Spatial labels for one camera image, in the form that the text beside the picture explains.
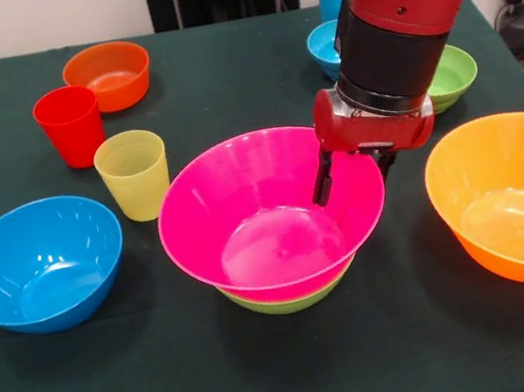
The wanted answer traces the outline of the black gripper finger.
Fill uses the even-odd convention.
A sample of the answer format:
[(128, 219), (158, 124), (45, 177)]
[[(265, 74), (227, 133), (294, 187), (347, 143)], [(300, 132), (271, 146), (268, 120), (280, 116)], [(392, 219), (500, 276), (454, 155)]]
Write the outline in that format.
[(317, 206), (326, 206), (332, 189), (332, 152), (324, 149), (319, 150), (319, 163), (315, 179), (312, 200)]
[(379, 171), (381, 171), (381, 176), (383, 177), (383, 180), (386, 180), (388, 178), (387, 175), (389, 174), (390, 168), (395, 163), (396, 153), (391, 150), (378, 150), (377, 154), (377, 166), (379, 168)]

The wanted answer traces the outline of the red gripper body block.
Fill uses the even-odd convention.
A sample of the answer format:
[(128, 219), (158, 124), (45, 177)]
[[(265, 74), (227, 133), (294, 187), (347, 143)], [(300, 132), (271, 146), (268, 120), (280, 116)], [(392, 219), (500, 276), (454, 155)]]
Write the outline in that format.
[(425, 96), (417, 111), (396, 116), (354, 108), (335, 89), (319, 90), (314, 102), (314, 131), (323, 152), (371, 153), (420, 148), (431, 136), (435, 123), (429, 96)]

